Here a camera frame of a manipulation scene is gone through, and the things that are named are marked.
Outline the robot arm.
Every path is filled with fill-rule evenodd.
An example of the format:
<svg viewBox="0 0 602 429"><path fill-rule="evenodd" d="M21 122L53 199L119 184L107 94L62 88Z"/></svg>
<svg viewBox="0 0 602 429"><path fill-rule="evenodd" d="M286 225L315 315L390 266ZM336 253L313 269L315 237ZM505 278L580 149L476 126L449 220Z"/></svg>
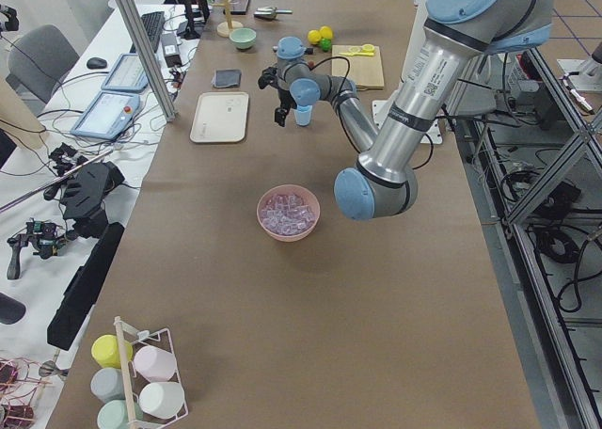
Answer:
<svg viewBox="0 0 602 429"><path fill-rule="evenodd" d="M278 92L278 125L284 125L291 109L319 101L337 113L358 151L355 165L334 183L335 200L348 218L393 216L413 205L418 184L410 159L467 63L475 56L545 43L554 0L425 0L425 6L425 41L380 125L361 106L350 79L310 68L296 37L279 41L277 63L258 80L260 88Z"/></svg>

